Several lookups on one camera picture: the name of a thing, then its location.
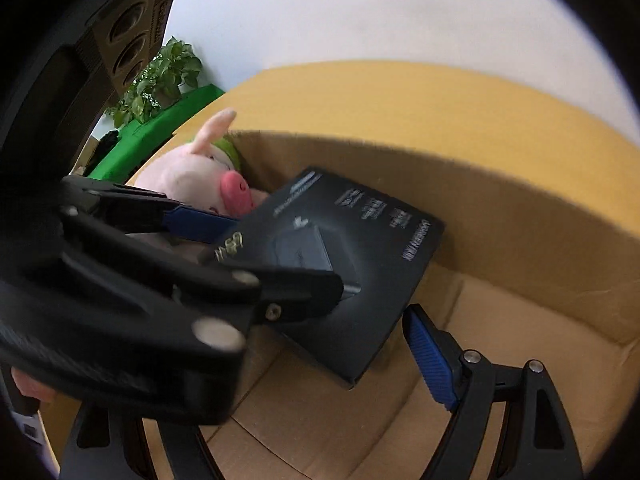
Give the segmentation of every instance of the pig plush toy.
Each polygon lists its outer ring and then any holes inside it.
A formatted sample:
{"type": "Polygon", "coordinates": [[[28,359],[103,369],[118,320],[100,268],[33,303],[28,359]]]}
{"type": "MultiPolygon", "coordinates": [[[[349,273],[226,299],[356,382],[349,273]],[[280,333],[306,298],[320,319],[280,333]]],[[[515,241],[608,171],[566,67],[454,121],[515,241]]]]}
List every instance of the pig plush toy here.
{"type": "Polygon", "coordinates": [[[215,114],[204,123],[193,142],[153,161],[134,185],[220,215],[239,218],[247,214],[267,194],[249,188],[239,173],[238,152],[223,138],[235,117],[230,108],[215,114]]]}

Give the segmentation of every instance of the potted plant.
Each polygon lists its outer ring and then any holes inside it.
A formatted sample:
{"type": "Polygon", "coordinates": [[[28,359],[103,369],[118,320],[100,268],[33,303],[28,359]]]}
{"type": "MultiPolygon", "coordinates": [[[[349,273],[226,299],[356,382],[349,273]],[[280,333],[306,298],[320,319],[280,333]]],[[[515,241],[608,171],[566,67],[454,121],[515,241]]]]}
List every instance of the potted plant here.
{"type": "Polygon", "coordinates": [[[193,47],[173,36],[158,54],[133,80],[118,104],[104,113],[113,118],[116,128],[126,126],[133,119],[146,123],[162,110],[179,101],[180,86],[198,87],[202,62],[193,47]]]}

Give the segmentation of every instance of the pig snout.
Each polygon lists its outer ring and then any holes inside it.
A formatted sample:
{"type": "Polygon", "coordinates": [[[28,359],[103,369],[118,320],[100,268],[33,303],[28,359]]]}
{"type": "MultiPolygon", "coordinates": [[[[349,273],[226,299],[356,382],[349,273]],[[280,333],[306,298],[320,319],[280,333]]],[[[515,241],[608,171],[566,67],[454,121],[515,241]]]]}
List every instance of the pig snout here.
{"type": "Polygon", "coordinates": [[[230,216],[241,217],[254,208],[249,185],[237,171],[227,171],[222,176],[220,195],[230,216]]]}

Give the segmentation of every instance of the white wall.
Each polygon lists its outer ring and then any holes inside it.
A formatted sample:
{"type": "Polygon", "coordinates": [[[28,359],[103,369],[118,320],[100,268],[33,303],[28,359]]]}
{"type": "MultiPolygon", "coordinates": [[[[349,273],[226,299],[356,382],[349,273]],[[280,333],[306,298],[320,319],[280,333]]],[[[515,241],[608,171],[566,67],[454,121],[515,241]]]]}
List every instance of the white wall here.
{"type": "Polygon", "coordinates": [[[640,144],[619,76],[558,0],[175,0],[172,34],[193,43],[223,89],[291,63],[436,62],[539,88],[640,144]]]}

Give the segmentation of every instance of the human hand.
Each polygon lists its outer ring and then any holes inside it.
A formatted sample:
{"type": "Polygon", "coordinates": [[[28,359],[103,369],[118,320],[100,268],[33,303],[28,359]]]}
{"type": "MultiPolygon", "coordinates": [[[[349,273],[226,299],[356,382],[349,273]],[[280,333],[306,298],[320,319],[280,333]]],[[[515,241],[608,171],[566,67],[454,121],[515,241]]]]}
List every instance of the human hand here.
{"type": "Polygon", "coordinates": [[[56,397],[56,391],[53,388],[32,379],[17,368],[11,368],[11,375],[20,393],[25,397],[33,397],[43,402],[52,402],[56,397]]]}

